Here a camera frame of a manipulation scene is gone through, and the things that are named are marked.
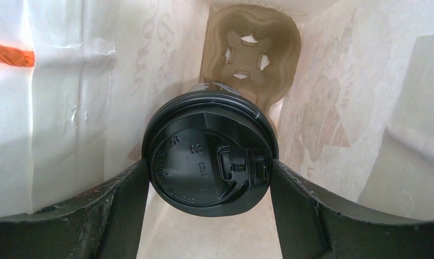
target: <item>orange mark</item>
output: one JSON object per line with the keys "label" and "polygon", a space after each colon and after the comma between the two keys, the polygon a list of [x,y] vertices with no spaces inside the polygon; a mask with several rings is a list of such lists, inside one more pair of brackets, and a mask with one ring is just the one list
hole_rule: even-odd
{"label": "orange mark", "polygon": [[0,45],[0,63],[11,66],[33,67],[36,61],[33,51],[23,51],[15,47]]}

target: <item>black plastic lid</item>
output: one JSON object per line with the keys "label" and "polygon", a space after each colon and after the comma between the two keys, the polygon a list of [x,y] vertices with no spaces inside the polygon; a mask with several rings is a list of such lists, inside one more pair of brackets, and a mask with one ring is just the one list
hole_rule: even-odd
{"label": "black plastic lid", "polygon": [[156,112],[142,156],[152,185],[169,204],[198,216],[229,216],[263,198],[278,146],[254,104],[202,91],[179,96]]}

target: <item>orange stripe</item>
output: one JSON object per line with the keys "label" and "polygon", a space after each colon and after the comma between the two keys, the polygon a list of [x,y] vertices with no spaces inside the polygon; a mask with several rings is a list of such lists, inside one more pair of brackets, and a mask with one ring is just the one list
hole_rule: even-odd
{"label": "orange stripe", "polygon": [[15,47],[0,45],[0,63],[11,66],[33,67],[35,60],[33,51],[23,51]]}

